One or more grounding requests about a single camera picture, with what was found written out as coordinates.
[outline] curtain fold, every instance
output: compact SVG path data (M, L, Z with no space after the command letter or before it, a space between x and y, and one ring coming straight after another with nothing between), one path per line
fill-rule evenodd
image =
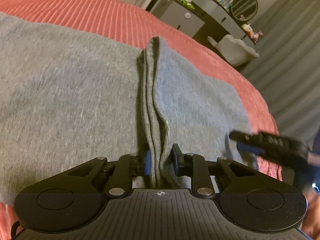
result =
M260 57L241 73L261 93L282 135L310 146L320 125L320 0L278 0L253 24Z

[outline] bed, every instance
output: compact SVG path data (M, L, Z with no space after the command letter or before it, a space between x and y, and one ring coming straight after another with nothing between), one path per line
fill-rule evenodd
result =
M200 72L235 87L254 132L277 133L262 96L239 72L208 48L138 7L117 0L0 0L0 11L30 22L96 33L141 49L153 36L162 36ZM282 179L278 165L262 159L258 164L261 172ZM0 239L11 238L10 229L16 220L13 207L0 203Z

